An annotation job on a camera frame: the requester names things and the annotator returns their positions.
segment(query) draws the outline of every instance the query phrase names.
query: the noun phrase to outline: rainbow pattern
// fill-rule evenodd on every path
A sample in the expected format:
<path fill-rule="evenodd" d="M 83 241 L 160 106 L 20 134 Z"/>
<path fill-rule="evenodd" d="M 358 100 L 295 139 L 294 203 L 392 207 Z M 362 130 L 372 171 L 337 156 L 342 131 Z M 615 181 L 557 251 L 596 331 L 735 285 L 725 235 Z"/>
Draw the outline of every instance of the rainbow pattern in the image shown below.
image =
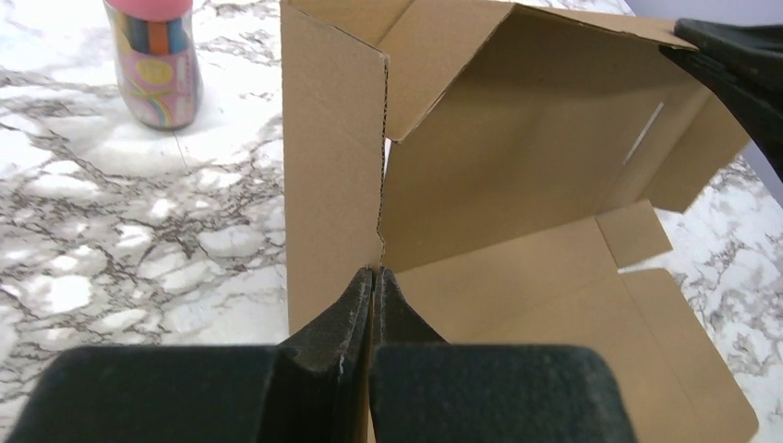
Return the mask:
<path fill-rule="evenodd" d="M 158 123 L 161 127 L 174 126 L 174 118 L 172 117 L 171 110 L 169 110 L 169 107 L 166 106 L 166 103 L 162 100 L 164 96 L 171 93 L 170 90 L 161 90 L 157 92 L 146 91 L 129 75 L 125 75 L 125 83 L 129 86 L 131 95 L 144 99 L 150 104 L 158 115 Z"/>

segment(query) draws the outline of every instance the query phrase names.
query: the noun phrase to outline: corrugated cardboard edge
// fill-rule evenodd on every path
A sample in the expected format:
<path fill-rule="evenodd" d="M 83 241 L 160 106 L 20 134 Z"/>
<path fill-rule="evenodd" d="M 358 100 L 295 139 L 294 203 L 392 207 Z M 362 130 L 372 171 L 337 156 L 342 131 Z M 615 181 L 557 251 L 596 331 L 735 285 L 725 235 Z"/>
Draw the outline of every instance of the corrugated cardboard edge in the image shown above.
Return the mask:
<path fill-rule="evenodd" d="M 671 250 L 671 242 L 649 200 L 596 216 L 618 268 Z"/>
<path fill-rule="evenodd" d="M 378 44 L 392 62 L 388 138 L 402 143 L 419 127 L 514 8 L 512 3 L 476 0 L 411 3 Z M 411 83 L 417 83 L 416 94 L 396 92 L 403 89 L 398 85 Z"/>
<path fill-rule="evenodd" d="M 589 26 L 597 30 L 639 38 L 655 44 L 692 49 L 696 47 L 674 35 L 674 21 L 665 18 L 624 16 L 620 14 L 604 14 L 591 11 L 560 9 L 554 7 L 523 6 L 523 9 L 533 9 L 547 15 Z"/>
<path fill-rule="evenodd" d="M 383 264 L 383 254 L 386 253 L 386 241 L 383 240 L 383 234 L 380 232 L 380 216 L 383 213 L 383 186 L 386 183 L 386 163 L 389 159 L 386 158 L 386 119 L 389 116 L 389 63 L 384 65 L 383 75 L 386 78 L 386 87 L 383 94 L 383 132 L 380 134 L 380 203 L 378 205 L 378 218 L 375 221 L 375 232 L 380 239 L 380 257 L 378 259 L 379 266 Z M 392 154 L 391 144 L 389 146 L 389 155 Z"/>

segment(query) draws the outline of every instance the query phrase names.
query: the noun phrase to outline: gray marble veining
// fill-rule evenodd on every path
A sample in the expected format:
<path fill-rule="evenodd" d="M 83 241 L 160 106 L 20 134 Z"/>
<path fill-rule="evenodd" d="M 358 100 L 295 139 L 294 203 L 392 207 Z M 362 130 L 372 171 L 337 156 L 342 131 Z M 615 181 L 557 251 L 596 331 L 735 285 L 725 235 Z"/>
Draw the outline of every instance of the gray marble veining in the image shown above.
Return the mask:
<path fill-rule="evenodd" d="M 0 437 L 65 348 L 283 339 L 276 2 L 197 0 L 206 95 L 175 135 L 119 99 L 100 2 L 2 0 L 0 15 Z M 780 441 L 783 210 L 738 159 L 684 215 L 659 215 L 675 250 L 639 267 L 675 275 L 759 415 L 756 441 Z"/>

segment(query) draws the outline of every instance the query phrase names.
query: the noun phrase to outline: cardboard seam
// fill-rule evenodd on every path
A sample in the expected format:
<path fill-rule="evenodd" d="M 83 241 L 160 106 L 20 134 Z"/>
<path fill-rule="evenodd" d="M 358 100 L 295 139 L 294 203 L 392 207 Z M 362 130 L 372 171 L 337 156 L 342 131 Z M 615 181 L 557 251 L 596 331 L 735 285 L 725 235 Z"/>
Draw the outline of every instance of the cardboard seam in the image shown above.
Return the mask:
<path fill-rule="evenodd" d="M 381 55 L 383 57 L 387 57 L 386 54 L 384 54 L 382 51 L 379 51 L 378 48 L 376 48 L 375 46 L 373 46 L 373 45 L 365 42 L 364 40 L 356 37 L 354 34 L 348 32 L 347 30 L 343 30 L 342 28 L 338 27 L 337 25 L 332 25 L 331 23 L 327 23 L 327 22 L 325 22 L 323 20 L 320 20 L 320 19 L 318 19 L 318 18 L 316 18 L 314 16 L 311 16 L 307 12 L 299 9 L 298 7 L 296 7 L 294 5 L 291 5 L 290 3 L 288 3 L 288 1 L 281 2 L 281 5 L 286 6 L 286 7 L 290 7 L 291 9 L 293 9 L 296 12 L 298 12 L 299 14 L 302 14 L 303 16 L 305 16 L 305 17 L 315 21 L 316 23 L 319 23 L 322 26 L 326 26 L 326 27 L 331 28 L 333 30 L 338 30 L 339 32 L 341 32 L 342 34 L 347 35 L 348 37 L 352 38 L 353 40 L 356 40 L 357 42 L 360 42 L 360 43 L 364 44 L 366 47 L 372 49 L 373 51 L 375 51 L 379 55 Z"/>
<path fill-rule="evenodd" d="M 615 174 L 614 178 L 612 179 L 611 184 L 609 184 L 609 186 L 607 188 L 607 192 L 605 193 L 605 195 L 603 197 L 601 197 L 600 202 L 599 202 L 599 207 L 601 209 L 603 209 L 604 212 L 609 212 L 611 210 L 619 209 L 619 208 L 607 209 L 606 205 L 609 202 L 609 198 L 612 197 L 613 195 L 616 195 L 615 190 L 617 189 L 617 184 L 620 181 L 620 178 L 622 177 L 622 173 L 625 172 L 625 170 L 628 168 L 628 162 L 631 160 L 631 158 L 633 158 L 634 155 L 636 155 L 639 152 L 639 148 L 642 147 L 642 144 L 644 143 L 644 139 L 647 138 L 647 135 L 650 133 L 650 130 L 652 130 L 653 126 L 655 126 L 656 120 L 658 119 L 658 116 L 660 115 L 660 111 L 663 110 L 664 106 L 666 106 L 666 101 L 667 101 L 666 99 L 669 97 L 669 95 L 671 95 L 671 91 L 667 94 L 666 98 L 662 102 L 660 102 L 658 104 L 657 108 L 653 111 L 653 113 L 651 114 L 650 118 L 647 120 L 647 123 L 643 126 L 642 132 L 639 133 L 640 138 L 637 138 L 637 140 L 636 140 L 636 142 L 638 144 L 636 146 L 632 146 L 631 147 L 631 151 L 628 154 L 626 154 L 625 160 L 622 162 L 622 165 L 620 166 L 620 169 L 617 171 L 617 173 Z M 639 194 L 636 197 L 633 198 L 633 202 L 634 203 L 639 201 L 639 198 L 644 195 L 644 192 L 645 192 L 645 190 L 647 189 L 647 187 L 649 185 L 650 185 L 649 183 L 644 185 L 644 188 L 641 191 L 639 191 Z"/>
<path fill-rule="evenodd" d="M 671 274 L 669 274 L 669 272 L 666 271 L 665 269 L 638 270 L 636 272 L 639 272 L 639 273 L 651 272 L 651 271 L 654 272 L 656 270 L 660 270 L 660 271 L 666 272 L 668 274 L 669 278 L 671 279 Z M 668 367 L 669 370 L 671 371 L 671 373 L 674 374 L 674 378 L 677 380 L 677 384 L 680 386 L 680 389 L 682 390 L 682 393 L 685 395 L 685 399 L 688 401 L 688 404 L 691 406 L 691 410 L 693 411 L 693 414 L 695 414 L 696 417 L 698 417 L 699 422 L 702 425 L 709 425 L 708 422 L 705 422 L 705 420 L 702 417 L 702 415 L 699 414 L 699 410 L 696 409 L 696 407 L 693 405 L 693 399 L 691 398 L 691 394 L 688 392 L 688 390 L 682 384 L 682 380 L 680 379 L 680 375 L 677 373 L 677 371 L 674 370 L 674 367 L 672 366 L 672 364 L 671 364 L 671 362 L 669 360 L 669 356 L 664 351 L 663 346 L 661 346 L 661 343 L 658 340 L 657 335 L 654 333 L 654 330 L 650 327 L 650 322 L 647 321 L 647 317 L 644 314 L 644 311 L 639 306 L 639 304 L 636 303 L 636 298 L 633 296 L 633 292 L 631 291 L 631 289 L 628 288 L 628 284 L 626 284 L 625 279 L 622 276 L 620 276 L 620 282 L 622 283 L 622 287 L 625 288 L 625 293 L 628 294 L 628 297 L 631 299 L 631 302 L 633 303 L 634 306 L 636 306 L 636 312 L 639 313 L 639 317 L 642 318 L 642 321 L 644 322 L 644 325 L 647 326 L 647 330 L 650 331 L 650 335 L 653 337 L 653 341 L 656 343 L 656 346 L 658 347 L 658 349 L 661 352 L 661 355 L 663 356 L 663 361 L 666 363 L 666 367 Z M 683 296 L 682 295 L 682 291 L 681 291 L 680 288 L 678 288 L 677 291 L 680 293 L 680 296 Z"/>
<path fill-rule="evenodd" d="M 650 180 L 647 182 L 647 185 L 644 187 L 644 189 L 642 189 L 642 193 L 639 195 L 639 197 L 647 196 L 647 199 L 650 200 L 650 203 L 653 203 L 652 198 L 650 197 L 650 191 L 656 185 L 656 183 L 658 183 L 658 181 L 660 180 L 661 169 L 663 169 L 664 165 L 669 161 L 669 158 L 671 157 L 671 154 L 674 153 L 677 150 L 677 148 L 680 146 L 680 144 L 682 143 L 682 139 L 685 138 L 685 136 L 691 130 L 691 128 L 693 127 L 693 123 L 696 121 L 697 118 L 699 118 L 699 115 L 701 115 L 705 111 L 709 101 L 710 101 L 710 96 L 706 95 L 705 96 L 705 102 L 702 103 L 701 107 L 699 108 L 699 112 L 696 113 L 693 116 L 693 118 L 691 119 L 691 122 L 688 124 L 688 126 L 685 128 L 685 130 L 682 131 L 682 133 L 680 134 L 679 137 L 677 137 L 677 141 L 674 142 L 674 146 L 671 148 L 671 150 L 669 150 L 669 153 L 666 155 L 666 157 L 664 157 L 664 159 L 661 162 L 661 164 L 658 165 L 658 167 L 656 169 L 655 175 L 653 175 L 653 177 L 650 178 Z"/>
<path fill-rule="evenodd" d="M 578 293 L 578 292 L 582 291 L 584 288 L 586 288 L 588 286 L 592 286 L 592 285 L 598 283 L 599 281 L 608 280 L 608 279 L 612 279 L 612 278 L 620 278 L 620 274 L 609 274 L 609 275 L 601 274 L 598 277 L 594 278 L 593 280 L 586 281 L 585 283 L 580 284 L 580 285 L 576 286 L 575 288 L 573 288 L 573 289 L 571 289 L 569 291 L 565 291 L 565 292 L 562 292 L 562 293 L 554 294 L 553 296 L 547 298 L 546 300 L 542 301 L 541 303 L 536 304 L 534 306 L 528 307 L 527 310 L 528 311 L 534 311 L 536 309 L 541 308 L 542 306 L 546 306 L 546 305 L 555 303 L 556 301 L 560 300 L 563 297 L 567 297 L 567 296 L 569 296 L 569 295 L 571 295 L 573 293 Z M 488 330 L 492 330 L 497 325 L 502 324 L 505 320 L 510 319 L 510 318 L 514 318 L 514 317 L 519 317 L 519 315 L 520 315 L 519 312 L 511 312 L 511 313 L 508 313 L 505 316 L 498 316 L 497 317 L 497 321 L 494 321 L 492 324 L 489 324 L 489 325 L 487 325 L 486 327 L 484 327 L 482 329 L 477 329 L 476 331 L 471 332 L 470 334 L 473 335 L 473 336 L 480 335 L 480 334 L 482 334 L 482 333 L 484 333 L 484 332 L 486 332 Z"/>
<path fill-rule="evenodd" d="M 410 9 L 413 3 L 415 2 L 416 0 L 411 0 L 410 2 L 408 2 L 408 6 L 406 6 L 405 9 L 403 9 L 403 11 L 400 13 L 400 15 L 394 19 L 393 23 L 389 26 L 389 28 L 383 31 L 383 34 L 381 34 L 380 38 L 378 39 L 379 46 L 383 42 L 383 40 L 386 39 L 386 36 L 389 35 L 389 32 L 392 32 L 394 27 L 397 26 L 397 22 L 400 21 L 400 18 L 402 18 L 405 15 L 405 13 L 408 12 L 408 9 Z"/>
<path fill-rule="evenodd" d="M 618 171 L 617 175 L 612 180 L 611 185 L 609 186 L 607 194 L 604 197 L 601 198 L 600 208 L 603 208 L 605 212 L 608 212 L 610 210 L 618 209 L 618 208 L 606 209 L 605 205 L 608 204 L 608 198 L 613 194 L 614 190 L 616 189 L 617 183 L 620 181 L 620 178 L 622 177 L 623 171 L 625 171 L 625 169 L 628 167 L 628 162 L 633 158 L 633 156 L 635 156 L 636 154 L 639 153 L 639 148 L 641 148 L 642 145 L 644 144 L 644 138 L 647 138 L 647 136 L 653 130 L 653 128 L 655 127 L 655 123 L 656 123 L 658 117 L 660 116 L 660 112 L 663 110 L 664 107 L 666 107 L 666 103 L 669 102 L 669 99 L 671 98 L 672 93 L 674 93 L 677 89 L 678 89 L 677 86 L 671 87 L 669 93 L 666 94 L 666 97 L 658 105 L 658 108 L 656 108 L 653 111 L 653 114 L 651 116 L 654 117 L 654 118 L 652 118 L 651 121 L 648 121 L 649 127 L 643 128 L 642 134 L 644 134 L 644 137 L 643 137 L 642 140 L 640 140 L 639 146 L 637 146 L 635 149 L 632 150 L 632 155 L 629 155 L 629 156 L 626 157 L 625 162 L 623 162 L 623 164 L 622 164 L 620 170 Z M 642 190 L 639 191 L 639 194 L 634 198 L 633 202 L 632 203 L 628 203 L 628 205 L 631 205 L 631 204 L 633 204 L 635 202 L 641 201 L 641 200 L 643 200 L 645 198 L 648 199 L 648 200 L 650 199 L 649 198 L 649 194 L 648 194 L 649 189 L 653 186 L 653 183 L 657 180 L 661 168 L 663 167 L 664 164 L 666 164 L 666 161 L 671 156 L 671 153 L 674 152 L 677 149 L 677 146 L 680 144 L 680 141 L 682 140 L 682 138 L 685 137 L 685 134 L 688 133 L 688 130 L 693 125 L 693 122 L 696 120 L 696 117 L 706 107 L 707 102 L 709 102 L 709 98 L 705 99 L 705 102 L 702 104 L 699 112 L 696 113 L 696 115 L 691 119 L 691 123 L 688 125 L 688 127 L 686 127 L 685 130 L 682 131 L 682 133 L 680 134 L 679 137 L 677 137 L 677 140 L 674 142 L 674 144 L 672 145 L 671 149 L 669 149 L 669 152 L 664 156 L 663 161 L 657 166 L 656 171 L 653 174 L 653 176 L 650 177 L 650 179 L 644 185 Z"/>
<path fill-rule="evenodd" d="M 628 208 L 628 207 L 625 207 L 625 208 L 619 208 L 619 209 L 617 209 L 617 210 L 625 210 L 626 208 Z M 641 262 L 643 262 L 643 261 L 645 261 L 645 260 L 648 260 L 648 259 L 650 259 L 650 258 L 652 258 L 652 257 L 657 257 L 657 256 L 660 256 L 661 254 L 667 254 L 667 253 L 671 252 L 671 250 L 673 249 L 673 248 L 672 248 L 672 246 L 671 246 L 671 241 L 669 240 L 669 250 L 667 250 L 666 252 L 661 252 L 661 253 L 658 253 L 658 254 L 652 254 L 652 255 L 649 255 L 649 256 L 645 255 L 645 256 L 644 256 L 644 258 L 642 258 L 642 259 L 640 259 L 640 260 L 637 260 L 635 263 L 631 263 L 630 265 L 624 265 L 624 266 L 621 266 L 621 265 L 620 265 L 620 263 L 618 263 L 618 262 L 617 262 L 617 258 L 616 258 L 616 257 L 615 257 L 615 255 L 614 255 L 614 251 L 613 251 L 613 250 L 612 250 L 612 248 L 609 246 L 609 241 L 608 241 L 608 239 L 607 239 L 607 235 L 606 235 L 606 233 L 604 233 L 604 228 L 602 228 L 602 227 L 601 227 L 601 223 L 599 223 L 599 222 L 598 222 L 598 218 L 597 218 L 597 217 L 596 217 L 596 224 L 598 225 L 598 230 L 601 232 L 601 236 L 604 238 L 604 244 L 607 246 L 607 250 L 608 250 L 608 251 L 609 251 L 609 253 L 612 255 L 612 260 L 614 260 L 614 265 L 617 267 L 617 273 L 618 273 L 618 275 L 623 275 L 623 274 L 628 274 L 628 273 L 635 272 L 635 271 L 632 271 L 632 272 L 623 272 L 622 270 L 623 270 L 623 269 L 625 269 L 625 268 L 628 268 L 628 267 L 630 267 L 630 266 L 634 266 L 634 265 L 636 265 L 636 264 L 638 264 L 638 263 L 641 263 Z M 661 229 L 663 229 L 663 226 L 660 224 L 660 220 L 658 220 L 658 225 L 660 225 L 660 226 L 661 226 Z"/>
<path fill-rule="evenodd" d="M 440 92 L 440 94 L 438 95 L 438 97 L 437 97 L 437 98 L 436 98 L 434 101 L 432 101 L 432 103 L 430 103 L 430 104 L 429 104 L 429 106 L 428 106 L 427 110 L 426 110 L 426 111 L 424 111 L 424 113 L 423 113 L 423 114 L 421 114 L 421 116 L 419 116 L 419 117 L 418 117 L 418 119 L 416 120 L 416 122 L 414 123 L 414 125 L 413 125 L 413 126 L 410 128 L 410 129 L 408 129 L 408 130 L 405 132 L 405 134 L 404 134 L 404 135 L 402 135 L 401 137 L 399 137 L 399 139 L 397 139 L 397 140 L 394 140 L 394 141 L 396 141 L 396 142 L 398 142 L 398 143 L 402 143 L 402 142 L 403 142 L 403 141 L 404 141 L 404 140 L 405 140 L 405 139 L 406 139 L 406 138 L 407 138 L 409 135 L 411 135 L 411 134 L 412 134 L 412 133 L 413 133 L 413 132 L 414 132 L 414 131 L 415 131 L 415 130 L 416 130 L 418 127 L 419 127 L 419 126 L 421 126 L 422 122 L 424 122 L 424 120 L 425 120 L 425 119 L 426 119 L 426 118 L 429 116 L 429 114 L 432 112 L 432 110 L 433 110 L 433 109 L 435 109 L 435 107 L 436 107 L 436 106 L 438 106 L 438 103 L 440 103 L 440 101 L 443 99 L 443 97 L 446 95 L 446 93 L 447 93 L 447 92 L 448 92 L 448 91 L 449 91 L 449 90 L 452 88 L 452 86 L 453 86 L 453 85 L 454 85 L 454 83 L 457 81 L 457 79 L 458 79 L 458 78 L 459 78 L 459 77 L 460 77 L 460 76 L 463 74 L 463 72 L 464 72 L 464 71 L 467 69 L 467 67 L 468 67 L 468 66 L 470 66 L 470 64 L 473 62 L 473 59 L 474 59 L 474 58 L 476 58 L 476 55 L 477 55 L 477 54 L 478 54 L 478 53 L 479 53 L 479 52 L 480 52 L 482 49 L 484 49 L 484 47 L 485 47 L 485 46 L 487 46 L 487 43 L 489 43 L 489 41 L 490 41 L 490 40 L 492 40 L 492 37 L 493 37 L 493 36 L 495 35 L 495 33 L 498 31 L 498 28 L 499 28 L 500 26 L 502 26 L 502 24 L 503 24 L 503 23 L 505 23 L 506 19 L 507 19 L 507 18 L 508 18 L 508 17 L 509 17 L 509 16 L 512 14 L 513 10 L 514 10 L 514 7 L 510 7 L 510 8 L 509 8 L 509 10 L 508 10 L 508 11 L 506 12 L 506 14 L 503 16 L 503 19 L 501 19 L 501 20 L 498 22 L 498 25 L 497 25 L 497 26 L 495 26 L 495 28 L 492 30 L 492 32 L 490 32 L 490 33 L 487 35 L 487 38 L 486 38 L 486 39 L 484 39 L 484 41 L 483 41 L 483 42 L 481 42 L 481 44 L 479 44 L 479 45 L 478 45 L 478 48 L 476 48 L 476 50 L 473 52 L 473 54 L 471 54 L 471 56 L 470 56 L 470 58 L 467 60 L 467 62 L 466 62 L 466 63 L 465 63 L 465 64 L 464 64 L 462 67 L 460 67 L 460 70 L 459 70 L 459 71 L 457 71 L 457 74 L 456 74 L 456 75 L 455 75 L 455 76 L 454 76 L 454 77 L 453 77 L 451 80 L 449 80 L 449 82 L 446 84 L 446 87 L 445 87 L 445 88 L 443 88 L 443 90 Z"/>

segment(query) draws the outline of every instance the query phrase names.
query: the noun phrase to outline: cardboard flap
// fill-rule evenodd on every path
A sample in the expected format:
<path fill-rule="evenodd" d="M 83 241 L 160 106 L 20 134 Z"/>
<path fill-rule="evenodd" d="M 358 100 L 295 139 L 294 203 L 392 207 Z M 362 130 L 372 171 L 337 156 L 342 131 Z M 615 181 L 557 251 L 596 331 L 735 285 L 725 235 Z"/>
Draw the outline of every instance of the cardboard flap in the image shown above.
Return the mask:
<path fill-rule="evenodd" d="M 671 243 L 648 200 L 596 217 L 618 268 L 671 250 Z"/>
<path fill-rule="evenodd" d="M 643 270 L 622 280 L 702 422 L 698 441 L 750 440 L 755 412 L 669 273 Z"/>
<path fill-rule="evenodd" d="M 520 13 L 550 14 L 602 30 L 633 35 L 650 42 L 695 49 L 695 46 L 674 35 L 674 20 L 522 5 L 519 5 L 516 11 Z"/>
<path fill-rule="evenodd" d="M 397 273 L 408 303 L 447 341 L 535 312 L 617 267 L 593 217 Z"/>
<path fill-rule="evenodd" d="M 413 0 L 283 0 L 305 14 L 376 45 Z"/>
<path fill-rule="evenodd" d="M 410 269 L 637 201 L 701 104 L 688 88 L 701 87 L 656 43 L 510 14 L 391 151 L 384 264 Z M 637 176 L 632 193 L 616 190 Z"/>
<path fill-rule="evenodd" d="M 748 144 L 731 111 L 710 94 L 643 193 L 656 208 L 684 212 L 699 197 L 715 172 Z"/>
<path fill-rule="evenodd" d="M 407 8 L 378 45 L 391 59 L 388 138 L 400 141 L 418 126 L 512 8 L 475 0 L 415 0 Z"/>
<path fill-rule="evenodd" d="M 281 5 L 289 327 L 379 265 L 386 57 Z"/>

